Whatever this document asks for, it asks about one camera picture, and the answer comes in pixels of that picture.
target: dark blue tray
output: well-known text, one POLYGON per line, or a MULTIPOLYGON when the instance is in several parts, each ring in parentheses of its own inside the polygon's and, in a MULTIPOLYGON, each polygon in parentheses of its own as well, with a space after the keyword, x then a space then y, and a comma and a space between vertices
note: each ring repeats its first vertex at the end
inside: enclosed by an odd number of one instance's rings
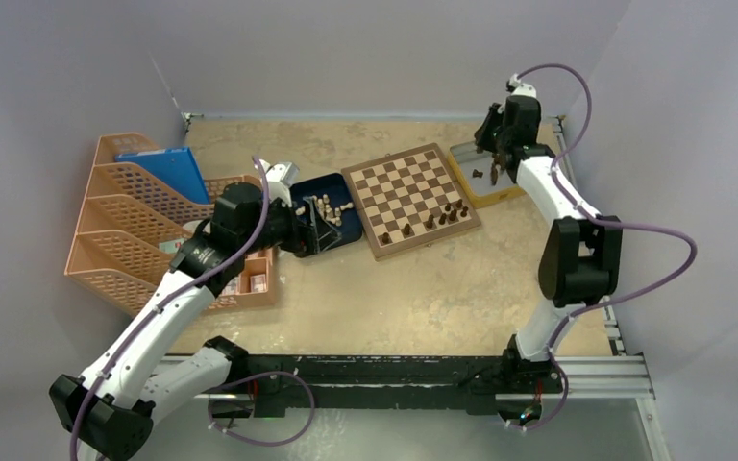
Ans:
MULTIPOLYGON (((346 186, 343 176, 339 173, 320 176, 304 182, 298 182, 290 187, 290 196, 293 201, 293 207, 298 207, 304 202, 305 197, 316 195, 323 197, 324 194, 330 196, 332 206, 344 205, 348 202, 355 203, 349 188, 346 186)), ((360 217, 357 216, 355 208, 345 209, 341 214, 341 226, 337 228, 341 232, 341 240, 330 246, 330 250, 360 240, 363 235, 363 226, 360 224, 360 217)))

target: white wall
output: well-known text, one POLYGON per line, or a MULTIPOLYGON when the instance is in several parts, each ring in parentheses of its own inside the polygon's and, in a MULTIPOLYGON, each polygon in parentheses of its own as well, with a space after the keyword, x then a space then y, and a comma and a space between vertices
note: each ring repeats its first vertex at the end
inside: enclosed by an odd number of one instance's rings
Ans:
POLYGON ((63 276, 98 135, 180 142, 115 1, 0 0, 0 459, 63 459, 47 389, 128 318, 63 276))
MULTIPOLYGON (((135 0, 183 110, 238 116, 479 118, 514 72, 589 75, 629 0, 135 0)), ((547 114, 575 83, 536 77, 547 114)))
MULTIPOLYGON (((584 196, 700 245, 682 279, 616 309, 627 345, 648 359, 674 458, 738 459, 738 3, 632 2, 589 80, 591 131, 574 153, 584 196)), ((583 114, 579 98, 572 132, 583 114)), ((686 254, 665 237, 625 242, 623 293, 686 254)))

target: beige table surface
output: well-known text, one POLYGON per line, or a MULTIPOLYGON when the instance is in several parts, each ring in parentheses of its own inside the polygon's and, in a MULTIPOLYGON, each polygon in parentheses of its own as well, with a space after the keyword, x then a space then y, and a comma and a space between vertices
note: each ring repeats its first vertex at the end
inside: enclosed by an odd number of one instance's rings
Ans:
MULTIPOLYGON (((474 123, 198 121, 187 136, 205 178, 256 175, 250 156, 293 161, 297 181, 436 142, 448 153, 474 123)), ((550 126, 540 140, 557 151, 550 126)), ((479 210, 482 226, 376 262, 364 236, 322 255, 277 260, 280 300, 208 313, 177 340, 193 353, 216 335, 251 353, 497 355, 540 299, 548 226, 527 197, 479 210)), ((577 321, 561 355, 611 355, 600 311, 577 321)))

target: wooden chessboard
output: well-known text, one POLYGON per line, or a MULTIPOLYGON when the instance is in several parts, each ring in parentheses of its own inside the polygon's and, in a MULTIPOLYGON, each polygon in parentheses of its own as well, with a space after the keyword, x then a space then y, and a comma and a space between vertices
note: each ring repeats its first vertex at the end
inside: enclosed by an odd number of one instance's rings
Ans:
POLYGON ((344 168, 341 173, 377 260, 481 224, 436 144, 344 168), (455 221, 440 225, 438 218, 446 212, 445 205, 459 200, 468 207, 467 216, 458 213, 455 221), (427 229, 425 222, 430 215, 435 217, 434 227, 427 229), (408 236, 403 234, 406 224, 412 229, 408 236), (381 236, 386 232, 391 242, 383 244, 381 236))

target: wire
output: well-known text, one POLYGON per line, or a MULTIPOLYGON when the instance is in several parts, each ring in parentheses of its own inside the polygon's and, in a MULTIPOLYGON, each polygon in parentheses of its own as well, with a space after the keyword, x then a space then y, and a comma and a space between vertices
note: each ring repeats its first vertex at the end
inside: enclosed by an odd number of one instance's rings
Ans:
POLYGON ((561 369, 561 366, 558 364, 558 361, 555 358, 554 347, 555 347, 556 341, 558 340, 558 336, 561 335, 561 331, 564 330, 564 328, 567 326, 567 324, 570 323, 572 319, 582 314, 585 314, 587 312, 600 309, 602 307, 607 307, 608 305, 617 305, 620 303, 626 303, 627 301, 634 300, 635 298, 641 297, 643 295, 646 295, 647 293, 650 293, 656 290, 657 288, 660 288, 661 286, 680 277, 680 275, 686 272, 686 270, 692 265, 692 263, 695 262, 695 258, 698 255, 697 242, 695 242, 695 240, 692 237, 686 235, 685 233, 679 230, 661 228, 659 226, 653 226, 649 224, 634 224, 634 223, 622 223, 622 222, 617 222, 617 221, 604 221, 602 219, 599 219, 596 216, 593 216, 592 214, 590 214, 589 211, 587 211, 581 205, 581 203, 579 203, 576 200, 576 198, 564 186, 564 184, 561 183, 561 181, 558 178, 558 163, 562 161, 565 157, 567 157, 567 155, 570 154, 570 152, 573 151, 573 149, 575 149, 576 146, 578 146, 578 143, 581 142, 581 139, 584 137, 584 133, 587 131, 587 128, 590 125, 590 118, 593 112, 593 97, 592 97, 592 93, 590 93, 589 85, 584 80, 584 78, 581 76, 581 74, 579 74, 577 70, 574 69, 573 67, 570 67, 565 64, 548 63, 548 64, 536 65, 520 73, 518 75, 518 78, 521 79, 525 77, 526 75, 531 74, 537 70, 549 69, 549 68, 562 69, 562 70, 566 70, 567 72, 573 74, 573 76, 576 77, 578 82, 581 83, 581 87, 584 89, 584 96, 586 97, 586 100, 587 100, 587 112, 586 112, 586 116, 584 117, 584 124, 581 126, 581 131, 578 132, 578 135, 573 140, 573 142, 567 146, 567 149, 564 149, 558 156, 556 156, 553 159, 553 162, 551 163, 551 177, 553 178, 553 183, 555 184, 555 186, 562 193, 562 195, 564 195, 567 198, 567 200, 570 201, 570 203, 576 208, 576 210, 579 211, 591 223, 597 226, 603 226, 605 228, 661 233, 664 235, 676 237, 686 242, 686 244, 689 246, 689 255, 686 257, 686 260, 679 267, 677 267, 677 269, 675 269, 672 273, 670 273, 666 277, 644 288, 641 288, 637 291, 633 291, 627 295, 619 296, 619 297, 613 298, 612 300, 604 301, 602 303, 596 303, 593 305, 587 305, 585 307, 582 307, 581 309, 573 311, 569 316, 565 317, 564 319, 562 319, 561 322, 559 322, 558 326, 555 328, 555 330, 553 331, 553 334, 548 340, 547 347, 548 347, 548 356, 550 357, 550 361, 553 364, 553 366, 558 369, 559 374, 561 375, 563 385, 564 385, 564 389, 562 390, 562 393, 561 393, 561 400, 558 401, 558 405, 555 406, 553 411, 551 411, 550 415, 548 415, 546 418, 542 418, 535 425, 522 427, 521 430, 534 430, 543 425, 546 425, 553 418, 555 418, 556 415, 558 415, 558 413, 561 411, 561 408, 567 402, 567 396, 570 393, 570 380, 568 379, 567 374, 564 373, 564 370, 561 369))
POLYGON ((228 266, 233 264, 239 258, 243 257, 247 253, 247 251, 250 249, 250 247, 253 246, 254 242, 256 242, 258 235, 261 233, 261 230, 264 228, 264 223, 267 221, 267 210, 270 206, 270 194, 268 192, 269 187, 267 184, 267 173, 264 172, 264 167, 261 166, 261 161, 256 156, 253 156, 252 159, 253 159, 254 165, 258 169, 258 175, 261 177, 261 215, 258 218, 258 222, 256 224, 256 228, 253 230, 253 234, 250 236, 250 238, 247 239, 244 245, 242 245, 242 248, 240 248, 239 251, 236 252, 234 255, 226 259, 224 262, 222 262, 218 266, 205 272, 203 275, 186 283, 185 285, 179 287, 177 290, 173 291, 171 294, 163 298, 162 301, 157 303, 158 309, 152 309, 151 311, 149 311, 148 314, 146 314, 145 317, 143 317, 143 319, 136 325, 136 327, 134 327, 134 329, 132 329, 132 331, 126 336, 126 339, 124 339, 120 343, 120 345, 117 346, 117 349, 106 361, 106 365, 103 367, 103 369, 101 369, 98 377, 95 378, 94 382, 89 387, 88 391, 86 392, 86 396, 81 402, 81 406, 78 408, 78 413, 75 416, 75 422, 72 425, 72 435, 69 438, 69 459, 71 461, 78 461, 78 434, 81 432, 81 427, 83 426, 83 423, 84 423, 84 417, 86 416, 86 408, 88 407, 89 403, 91 402, 95 394, 97 394, 97 391, 98 389, 100 389, 100 386, 106 380, 105 376, 109 376, 111 369, 114 368, 114 365, 116 365, 118 359, 123 355, 123 353, 125 353, 126 349, 129 348, 129 346, 137 338, 137 336, 146 327, 148 327, 148 325, 151 323, 152 320, 154 320, 154 318, 158 314, 158 311, 162 312, 162 310, 169 303, 174 301, 178 296, 182 295, 189 288, 196 286, 200 283, 203 283, 205 281, 208 281, 208 279, 210 279, 211 277, 227 269, 228 266))
POLYGON ((232 432, 228 430, 226 427, 223 427, 222 425, 217 423, 213 419, 213 411, 211 410, 211 404, 212 404, 211 401, 208 402, 208 419, 210 420, 210 426, 208 427, 208 429, 211 429, 211 428, 216 429, 225 435, 228 435, 242 442, 245 442, 251 445, 256 445, 259 447, 280 447, 282 445, 287 445, 289 443, 295 442, 296 440, 301 438, 301 436, 304 435, 305 432, 307 432, 307 429, 309 429, 309 426, 312 425, 312 420, 315 417, 315 397, 312 395, 312 389, 309 388, 309 385, 307 385, 303 379, 293 375, 292 373, 288 373, 288 372, 279 372, 279 371, 264 372, 264 373, 255 374, 253 376, 245 377, 243 379, 240 379, 239 381, 234 381, 230 384, 224 384, 222 386, 217 387, 215 391, 222 391, 225 389, 234 388, 246 382, 251 382, 251 381, 255 382, 256 379, 273 376, 273 375, 287 376, 287 377, 291 377, 295 379, 296 381, 299 382, 299 384, 301 384, 301 387, 303 387, 304 390, 307 392, 307 397, 309 397, 309 416, 307 417, 307 422, 304 424, 304 427, 302 427, 301 430, 295 433, 295 435, 293 435, 292 437, 286 438, 284 440, 277 441, 277 442, 265 442, 262 440, 252 439, 250 437, 245 437, 244 435, 232 432))

